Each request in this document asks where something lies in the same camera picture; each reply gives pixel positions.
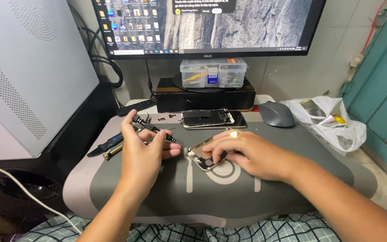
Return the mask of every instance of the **checkered blanket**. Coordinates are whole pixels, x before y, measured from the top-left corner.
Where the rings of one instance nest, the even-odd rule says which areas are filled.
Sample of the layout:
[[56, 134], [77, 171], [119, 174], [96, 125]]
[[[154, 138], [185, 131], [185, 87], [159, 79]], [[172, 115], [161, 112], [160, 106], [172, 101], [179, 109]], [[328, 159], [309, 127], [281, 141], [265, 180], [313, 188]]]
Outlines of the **checkered blanket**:
[[[84, 230], [91, 220], [68, 214]], [[72, 242], [79, 235], [62, 217], [54, 217], [32, 229], [18, 242]], [[274, 217], [253, 225], [227, 229], [186, 224], [133, 224], [127, 242], [337, 242], [330, 224], [319, 213]]]

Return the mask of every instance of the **gray mouse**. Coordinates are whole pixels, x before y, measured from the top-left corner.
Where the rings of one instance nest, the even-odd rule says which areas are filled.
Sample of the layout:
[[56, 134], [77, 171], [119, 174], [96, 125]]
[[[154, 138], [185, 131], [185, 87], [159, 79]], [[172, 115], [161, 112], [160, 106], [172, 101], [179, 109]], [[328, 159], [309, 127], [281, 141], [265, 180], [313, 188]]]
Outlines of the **gray mouse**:
[[295, 119], [288, 106], [278, 102], [266, 102], [259, 105], [259, 113], [262, 120], [271, 126], [292, 127]]

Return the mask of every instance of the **plastic storage box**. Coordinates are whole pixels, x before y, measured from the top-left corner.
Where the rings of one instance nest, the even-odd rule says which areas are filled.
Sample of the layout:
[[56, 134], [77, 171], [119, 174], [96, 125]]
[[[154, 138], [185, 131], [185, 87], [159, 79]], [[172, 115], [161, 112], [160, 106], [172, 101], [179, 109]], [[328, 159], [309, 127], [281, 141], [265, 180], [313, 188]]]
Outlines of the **plastic storage box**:
[[239, 88], [248, 68], [241, 58], [183, 60], [180, 64], [183, 87]]

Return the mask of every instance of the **black remote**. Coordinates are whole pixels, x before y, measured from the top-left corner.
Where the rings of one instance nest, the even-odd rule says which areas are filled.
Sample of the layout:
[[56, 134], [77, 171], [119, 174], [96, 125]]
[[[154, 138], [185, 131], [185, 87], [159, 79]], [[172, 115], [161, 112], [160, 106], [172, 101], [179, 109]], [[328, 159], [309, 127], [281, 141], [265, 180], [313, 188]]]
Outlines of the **black remote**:
[[149, 99], [143, 102], [132, 104], [123, 108], [120, 108], [116, 111], [117, 115], [120, 117], [126, 116], [131, 110], [136, 109], [137, 111], [152, 107], [156, 105], [155, 99]]

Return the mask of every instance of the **white wall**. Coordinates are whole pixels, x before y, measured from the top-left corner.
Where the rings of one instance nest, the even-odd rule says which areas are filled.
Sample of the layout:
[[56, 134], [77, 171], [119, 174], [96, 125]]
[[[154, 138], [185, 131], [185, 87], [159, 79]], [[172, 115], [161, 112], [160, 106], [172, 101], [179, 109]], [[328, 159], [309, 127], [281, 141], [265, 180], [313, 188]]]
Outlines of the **white wall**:
[[[98, 23], [90, 0], [68, 0], [90, 28]], [[249, 57], [247, 78], [259, 94], [277, 101], [339, 94], [349, 71], [349, 63], [364, 47], [372, 19], [383, 0], [327, 0], [308, 56]], [[172, 77], [181, 60], [148, 60], [153, 87], [160, 78]], [[117, 61], [125, 84], [116, 91], [125, 104], [130, 99], [148, 98], [148, 76], [144, 60]], [[112, 81], [114, 72], [106, 68]]]

